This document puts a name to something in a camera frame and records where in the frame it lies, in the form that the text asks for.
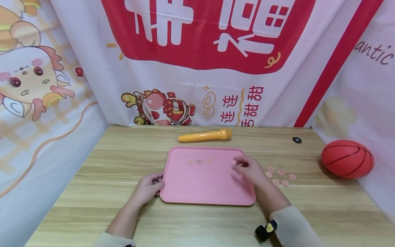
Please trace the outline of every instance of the beige sleeve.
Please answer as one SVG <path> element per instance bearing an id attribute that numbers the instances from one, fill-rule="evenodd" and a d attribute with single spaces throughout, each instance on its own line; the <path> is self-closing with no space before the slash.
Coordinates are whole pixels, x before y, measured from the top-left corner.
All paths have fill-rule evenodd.
<path id="1" fill-rule="evenodd" d="M 283 247 L 322 247 L 317 233 L 294 206 L 278 210 L 270 215 L 277 223 L 276 235 Z"/>
<path id="2" fill-rule="evenodd" d="M 134 246 L 134 241 L 103 232 L 93 247 L 126 247 L 127 245 Z"/>

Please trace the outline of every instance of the pink tray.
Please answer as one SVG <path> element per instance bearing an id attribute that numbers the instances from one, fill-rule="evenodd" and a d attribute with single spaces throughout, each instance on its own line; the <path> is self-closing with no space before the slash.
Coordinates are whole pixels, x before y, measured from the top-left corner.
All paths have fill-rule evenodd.
<path id="1" fill-rule="evenodd" d="M 235 164 L 233 157 L 241 155 L 245 155 L 244 151 L 236 148 L 172 148 L 167 157 L 161 199 L 190 204 L 254 204 L 253 185 L 231 167 Z"/>

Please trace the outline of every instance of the person's left hand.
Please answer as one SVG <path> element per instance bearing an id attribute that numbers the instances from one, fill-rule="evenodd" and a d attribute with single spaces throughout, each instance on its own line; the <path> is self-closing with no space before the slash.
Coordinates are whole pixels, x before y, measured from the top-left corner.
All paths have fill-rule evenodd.
<path id="1" fill-rule="evenodd" d="M 130 198 L 131 203 L 142 207 L 151 201 L 154 196 L 159 196 L 159 191 L 164 186 L 162 181 L 164 172 L 150 174 L 140 179 Z"/>

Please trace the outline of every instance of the cartoon character eye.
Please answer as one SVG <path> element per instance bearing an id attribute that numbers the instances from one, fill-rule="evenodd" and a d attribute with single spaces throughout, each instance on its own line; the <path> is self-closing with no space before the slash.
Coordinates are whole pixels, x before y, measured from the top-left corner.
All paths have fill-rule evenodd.
<path id="1" fill-rule="evenodd" d="M 19 87 L 21 85 L 21 80 L 16 77 L 11 77 L 8 79 L 8 85 L 11 87 Z"/>
<path id="2" fill-rule="evenodd" d="M 44 74 L 43 68 L 38 67 L 38 66 L 34 67 L 33 71 L 34 71 L 34 73 L 35 73 L 36 75 L 38 75 L 38 76 L 41 76 L 41 75 Z"/>

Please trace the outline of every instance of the white chinese characters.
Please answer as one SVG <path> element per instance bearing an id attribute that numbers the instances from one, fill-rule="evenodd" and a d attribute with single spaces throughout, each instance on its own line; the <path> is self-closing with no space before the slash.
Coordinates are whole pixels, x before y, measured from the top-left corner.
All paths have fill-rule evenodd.
<path id="1" fill-rule="evenodd" d="M 270 54 L 274 49 L 272 43 L 261 43 L 248 40 L 252 37 L 278 38 L 288 19 L 289 13 L 296 0 L 224 0 L 218 28 L 227 30 L 228 23 L 234 29 L 252 33 L 237 38 L 237 41 L 226 32 L 214 41 L 217 50 L 225 52 L 229 42 L 232 43 L 245 57 L 247 52 Z"/>
<path id="2" fill-rule="evenodd" d="M 151 9 L 149 0 L 125 0 L 125 7 L 128 11 L 134 12 L 135 30 L 139 34 L 139 22 L 137 16 L 143 20 L 145 37 L 149 41 L 152 39 L 152 29 L 156 28 L 157 42 L 160 46 L 168 43 L 168 25 L 171 23 L 170 40 L 174 45 L 181 44 L 182 25 L 191 24 L 194 18 L 194 10 L 184 6 L 184 0 L 156 0 L 156 23 L 151 23 Z"/>

